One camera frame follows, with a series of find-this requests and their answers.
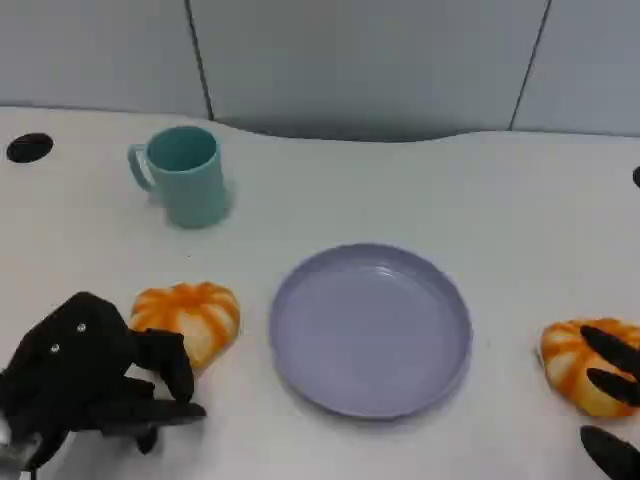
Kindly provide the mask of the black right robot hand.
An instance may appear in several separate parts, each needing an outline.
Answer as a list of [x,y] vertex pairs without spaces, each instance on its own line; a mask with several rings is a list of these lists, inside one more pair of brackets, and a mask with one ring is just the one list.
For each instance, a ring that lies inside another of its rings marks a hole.
[[[613,399],[638,408],[639,350],[595,327],[583,326],[580,332],[604,360],[633,377],[628,380],[615,373],[589,368],[587,377],[591,383]],[[582,426],[579,435],[586,453],[609,479],[639,478],[639,450],[631,443],[596,426]]]

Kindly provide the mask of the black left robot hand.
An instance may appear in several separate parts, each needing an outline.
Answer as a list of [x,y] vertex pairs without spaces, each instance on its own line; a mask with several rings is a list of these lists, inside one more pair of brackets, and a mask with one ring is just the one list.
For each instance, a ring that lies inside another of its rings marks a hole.
[[71,432],[128,437],[147,454],[161,428],[206,417],[191,401],[194,374],[182,335],[126,329],[77,340],[63,350],[70,364],[52,377],[61,392],[54,396],[53,416],[40,427],[42,441],[27,464],[30,471],[49,461]]

